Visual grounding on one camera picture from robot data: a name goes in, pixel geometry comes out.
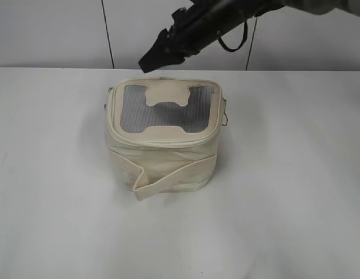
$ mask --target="white tabletop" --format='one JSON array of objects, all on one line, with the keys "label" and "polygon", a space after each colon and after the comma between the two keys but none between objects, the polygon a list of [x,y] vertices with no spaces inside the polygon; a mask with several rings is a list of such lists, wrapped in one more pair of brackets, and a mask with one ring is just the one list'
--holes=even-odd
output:
[{"label": "white tabletop", "polygon": [[0,69],[0,278],[360,278],[360,73],[157,71],[221,84],[201,191],[138,202],[105,148],[135,70]]}]

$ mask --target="mesh window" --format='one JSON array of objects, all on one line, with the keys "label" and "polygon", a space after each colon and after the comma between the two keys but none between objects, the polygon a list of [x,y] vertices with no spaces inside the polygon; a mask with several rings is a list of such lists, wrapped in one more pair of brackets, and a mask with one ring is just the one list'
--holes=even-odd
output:
[{"label": "mesh window", "polygon": [[208,127],[212,86],[191,87],[186,106],[162,102],[147,106],[142,85],[126,85],[121,114],[122,129],[131,134],[141,133],[151,126],[178,126],[186,133],[199,133]]}]

